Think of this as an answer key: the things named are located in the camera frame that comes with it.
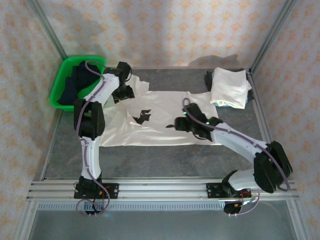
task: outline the green laundry basket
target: green laundry basket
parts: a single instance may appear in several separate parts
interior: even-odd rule
[[[101,57],[101,56],[71,56],[65,59],[59,69],[59,72],[55,78],[55,82],[50,94],[50,104],[57,109],[63,109],[67,112],[73,112],[74,111],[74,106],[73,105],[61,105],[57,101],[60,99],[63,91],[65,90],[65,85],[66,85],[66,77],[71,77],[72,74],[72,68],[74,66],[79,66],[79,64],[82,61],[87,61],[87,60],[96,60],[103,65],[106,65],[106,60]],[[96,65],[101,73],[104,72],[104,66],[96,64],[94,62],[89,62],[91,65]],[[83,99],[85,96],[87,96],[98,84],[98,82],[101,80],[98,79],[95,81],[93,84],[88,86],[87,88],[82,89],[78,93],[78,98]]]

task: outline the floral wallpaper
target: floral wallpaper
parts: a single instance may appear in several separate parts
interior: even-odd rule
[[[0,40],[0,239],[11,240],[57,121],[47,98],[61,60],[26,0],[0,2]]]
[[[319,12],[319,0],[298,0],[254,76],[272,136],[292,164],[315,239],[320,239]]]
[[[248,68],[285,0],[40,0],[68,55],[136,68]]]

